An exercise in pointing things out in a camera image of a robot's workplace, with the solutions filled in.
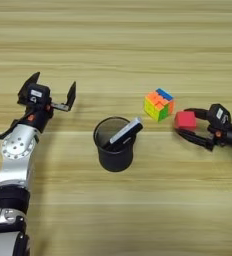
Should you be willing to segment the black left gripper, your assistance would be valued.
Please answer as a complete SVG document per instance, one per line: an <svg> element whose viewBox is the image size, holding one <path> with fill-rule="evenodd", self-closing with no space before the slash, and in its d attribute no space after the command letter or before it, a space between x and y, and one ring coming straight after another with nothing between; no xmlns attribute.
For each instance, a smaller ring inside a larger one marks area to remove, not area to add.
<svg viewBox="0 0 232 256"><path fill-rule="evenodd" d="M18 104L25 104L27 100L28 87L32 83L36 83L40 76L39 72L31 75L23 84L20 91L18 92ZM60 110L68 112L72 109L76 98L76 82L73 82L67 94L66 104L58 104L50 102L45 105L29 105L26 107L26 113L21 123L24 125L31 126L42 133L48 123L53 117L54 110Z"/></svg>

